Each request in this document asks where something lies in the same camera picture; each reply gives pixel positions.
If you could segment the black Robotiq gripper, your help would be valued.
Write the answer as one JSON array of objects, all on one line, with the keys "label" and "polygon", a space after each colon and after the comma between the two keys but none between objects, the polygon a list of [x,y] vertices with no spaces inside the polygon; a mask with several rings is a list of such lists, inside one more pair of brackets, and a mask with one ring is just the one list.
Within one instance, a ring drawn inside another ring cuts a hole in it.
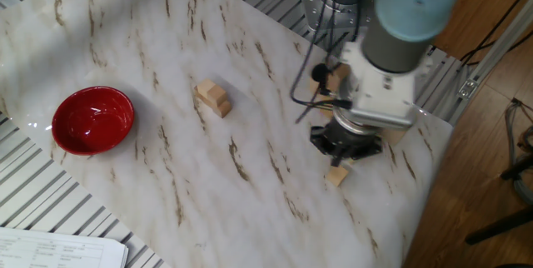
[{"label": "black Robotiq gripper", "polygon": [[354,161],[382,153],[382,139],[376,134],[357,134],[347,130],[337,121],[324,127],[312,127],[311,143],[331,158],[331,166],[338,167],[343,156]]}]

